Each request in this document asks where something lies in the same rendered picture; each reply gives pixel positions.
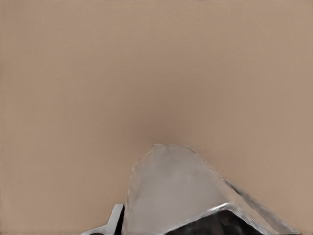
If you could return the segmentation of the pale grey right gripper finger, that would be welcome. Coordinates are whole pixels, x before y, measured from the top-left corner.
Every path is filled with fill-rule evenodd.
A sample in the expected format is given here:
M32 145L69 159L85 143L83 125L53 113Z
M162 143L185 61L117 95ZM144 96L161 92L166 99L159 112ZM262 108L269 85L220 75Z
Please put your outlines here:
M81 235L121 235L124 211L124 204L116 204L105 225L84 231Z

